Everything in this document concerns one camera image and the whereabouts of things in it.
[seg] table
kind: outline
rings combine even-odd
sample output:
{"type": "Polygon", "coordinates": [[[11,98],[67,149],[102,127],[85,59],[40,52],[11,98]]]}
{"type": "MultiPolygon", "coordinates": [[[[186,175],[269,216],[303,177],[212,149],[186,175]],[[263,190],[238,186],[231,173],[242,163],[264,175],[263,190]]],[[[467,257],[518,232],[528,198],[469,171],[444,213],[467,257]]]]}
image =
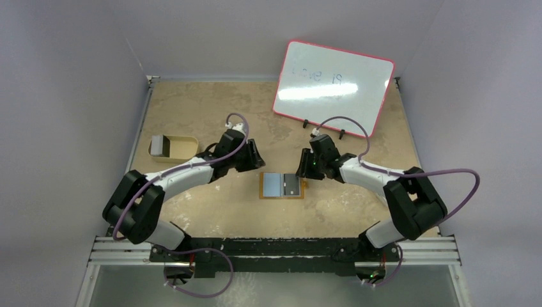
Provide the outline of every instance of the table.
{"type": "MultiPolygon", "coordinates": [[[[387,207],[370,191],[334,180],[310,180],[303,200],[259,199],[259,173],[294,173],[301,149],[309,147],[311,126],[274,114],[276,82],[178,82],[155,85],[135,150],[132,168],[148,173],[174,164],[148,155],[152,135],[194,136],[200,150],[218,142],[230,112],[243,114],[266,166],[245,173],[234,169],[208,185],[167,201],[160,215],[196,237],[356,237],[389,218],[387,207]]],[[[359,153],[366,141],[322,129],[339,151],[359,153]]],[[[399,93],[390,86],[366,160],[389,168],[418,166],[399,93]]],[[[437,236],[436,228],[425,236],[437,236]]]]}

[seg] gray wall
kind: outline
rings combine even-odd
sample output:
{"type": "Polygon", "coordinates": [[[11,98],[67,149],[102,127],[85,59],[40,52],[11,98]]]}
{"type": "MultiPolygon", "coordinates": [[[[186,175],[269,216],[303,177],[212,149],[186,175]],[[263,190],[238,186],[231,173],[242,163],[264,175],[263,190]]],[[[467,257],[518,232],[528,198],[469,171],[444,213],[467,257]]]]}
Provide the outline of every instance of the gray wall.
{"type": "Polygon", "coordinates": [[[101,1],[0,1],[0,297],[73,306],[146,78],[101,1]]]}
{"type": "Polygon", "coordinates": [[[443,0],[112,0],[148,75],[278,77],[293,38],[390,58],[400,75],[443,0]]]}
{"type": "MultiPolygon", "coordinates": [[[[474,306],[542,306],[542,2],[446,0],[402,78],[425,169],[470,167],[482,183],[443,225],[474,306]]],[[[467,175],[435,179],[449,205],[467,175]]]]}

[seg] whiteboard with red border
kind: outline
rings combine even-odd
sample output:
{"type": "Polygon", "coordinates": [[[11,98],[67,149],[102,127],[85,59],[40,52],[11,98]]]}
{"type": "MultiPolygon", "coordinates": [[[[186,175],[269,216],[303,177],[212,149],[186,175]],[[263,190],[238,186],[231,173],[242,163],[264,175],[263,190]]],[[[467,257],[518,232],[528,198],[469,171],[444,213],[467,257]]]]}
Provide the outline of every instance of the whiteboard with red border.
{"type": "MultiPolygon", "coordinates": [[[[331,116],[347,116],[372,136],[394,67],[389,59],[293,40],[284,56],[273,111],[315,125],[331,116]]],[[[347,120],[324,127],[363,136],[347,120]]]]}

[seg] yellow tray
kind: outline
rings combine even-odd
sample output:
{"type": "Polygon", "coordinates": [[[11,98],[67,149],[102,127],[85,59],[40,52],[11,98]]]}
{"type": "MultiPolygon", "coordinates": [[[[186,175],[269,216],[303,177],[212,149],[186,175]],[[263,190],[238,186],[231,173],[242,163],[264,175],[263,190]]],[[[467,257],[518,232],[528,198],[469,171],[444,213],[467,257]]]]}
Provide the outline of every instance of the yellow tray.
{"type": "Polygon", "coordinates": [[[199,142],[192,136],[165,136],[169,139],[169,157],[155,157],[151,155],[151,142],[149,142],[149,156],[160,163],[184,163],[197,154],[199,142]]]}

